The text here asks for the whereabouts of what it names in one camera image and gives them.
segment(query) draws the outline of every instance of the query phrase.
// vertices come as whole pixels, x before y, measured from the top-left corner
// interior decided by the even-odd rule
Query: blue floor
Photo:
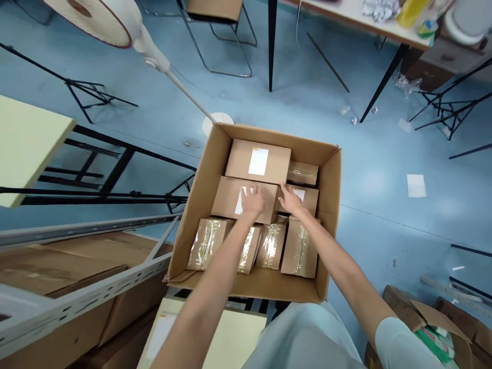
[[[146,4],[150,9],[163,7],[157,1]],[[174,9],[173,5],[172,1],[165,4],[169,9]],[[432,303],[438,292],[420,282],[421,274],[446,283],[452,267],[473,264],[467,255],[452,251],[451,242],[492,251],[492,150],[448,160],[451,155],[490,143],[490,102],[478,105],[453,140],[447,142],[435,126],[411,133],[398,127],[401,118],[409,119],[423,107],[423,99],[415,95],[406,99],[389,84],[375,104],[379,112],[370,113],[363,124],[354,127],[350,119],[355,115],[360,118],[364,112],[396,46],[387,43],[378,53],[372,36],[326,19],[304,16],[299,24],[298,48],[295,12],[281,6],[277,14],[274,90],[270,93],[267,5],[258,0],[246,0],[245,5],[258,38],[257,48],[245,46],[254,73],[248,79],[205,70],[180,18],[144,14],[143,19],[178,78],[211,112],[223,111],[237,123],[342,147],[338,241],[379,292],[393,284]],[[218,41],[208,25],[191,27],[211,67],[247,72],[237,45]],[[310,43],[306,31],[338,70],[350,94]],[[227,35],[227,28],[218,26],[217,32]],[[50,26],[40,26],[5,2],[0,5],[0,34],[0,42],[13,45],[58,73],[103,83],[110,93],[139,105],[93,108],[89,111],[95,122],[92,128],[198,165],[207,142],[201,130],[203,114],[165,76],[147,67],[134,50],[108,47],[58,16]],[[239,35],[251,39],[246,22],[241,23]],[[490,85],[468,81],[448,97],[470,99],[489,90]],[[87,124],[61,81],[4,50],[0,50],[0,94]],[[351,106],[351,112],[342,117],[338,111],[346,105]],[[427,110],[414,127],[433,117],[433,112]],[[54,161],[72,168],[81,165],[84,157],[74,150],[65,149]],[[114,162],[102,158],[94,165],[91,169],[108,173]],[[407,174],[424,175],[426,198],[408,197]],[[184,169],[136,155],[115,190],[161,193],[188,175]],[[0,209],[0,229],[162,213],[166,213],[162,205]],[[162,230],[155,226],[146,232],[159,237]],[[486,265],[468,267],[454,275],[492,293]],[[334,283],[329,288],[329,301],[363,355],[366,338]]]

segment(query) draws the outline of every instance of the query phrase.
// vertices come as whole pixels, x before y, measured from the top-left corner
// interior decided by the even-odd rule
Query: paper sheet
[[[267,168],[268,150],[253,148],[251,154],[249,174],[265,175],[265,169]]]
[[[175,314],[161,314],[155,325],[154,333],[149,342],[149,349],[147,350],[147,358],[154,360],[159,352],[162,344],[168,337],[169,331],[173,326],[177,315]]]
[[[244,194],[246,194],[246,187],[243,186],[241,187],[241,190],[239,191],[239,198],[237,199],[237,204],[236,204],[236,210],[234,210],[235,214],[242,214],[242,197],[241,197],[241,191],[244,191]]]
[[[423,174],[407,174],[408,197],[427,197]]]
[[[304,195],[306,194],[305,190],[300,190],[300,189],[292,189],[294,193],[300,197],[301,201],[304,202]]]

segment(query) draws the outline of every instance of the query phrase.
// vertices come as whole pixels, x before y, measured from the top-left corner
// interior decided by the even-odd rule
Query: chair
[[[191,39],[195,44],[196,51],[198,52],[201,62],[203,63],[205,68],[207,68],[212,73],[225,74],[225,75],[236,76],[236,77],[251,77],[253,75],[253,70],[251,69],[250,62],[248,61],[248,57],[244,52],[242,44],[247,44],[256,47],[258,42],[256,40],[255,31],[253,30],[253,26],[251,25],[250,18],[248,16],[248,13],[246,12],[246,8],[244,7],[242,0],[188,0],[186,3],[186,12],[184,10],[185,8],[181,0],[176,0],[176,1],[178,3],[179,11],[181,12],[181,15],[183,17],[184,24],[186,25],[186,28],[190,33]],[[239,26],[239,18],[241,16],[241,10],[244,11],[248,24],[250,25],[251,33],[253,34],[253,38],[255,39],[254,43],[248,41],[240,41],[237,37],[237,28]],[[193,36],[193,33],[190,29],[190,26],[187,21],[187,15],[193,21],[207,22],[210,25],[210,29],[212,30],[214,36],[219,40],[237,42],[239,47],[241,48],[242,53],[244,54],[250,72],[248,74],[235,74],[235,73],[210,69],[207,66],[207,63],[205,63],[200,48],[198,47],[195,37]],[[229,25],[233,31],[234,39],[219,37],[215,33],[214,28],[212,27],[212,23]]]

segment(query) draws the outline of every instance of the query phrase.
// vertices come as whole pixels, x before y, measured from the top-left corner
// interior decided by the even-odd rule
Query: person's right hand
[[[292,186],[289,186],[289,189],[287,189],[285,185],[281,183],[280,187],[282,188],[283,192],[283,198],[278,198],[280,204],[285,210],[296,216],[296,214],[304,208],[300,197],[294,193]]]

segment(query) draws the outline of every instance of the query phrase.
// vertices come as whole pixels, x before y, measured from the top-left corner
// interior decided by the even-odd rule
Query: light yellow board
[[[159,334],[156,332],[156,325],[160,316],[177,315],[184,303],[185,300],[176,297],[162,299],[137,369],[149,369],[152,364],[149,347],[152,339]],[[203,369],[240,369],[254,351],[267,323],[266,319],[264,314],[226,308],[210,344]]]
[[[0,95],[0,186],[30,188],[49,164],[75,120]],[[0,206],[18,206],[24,195],[0,194]]]

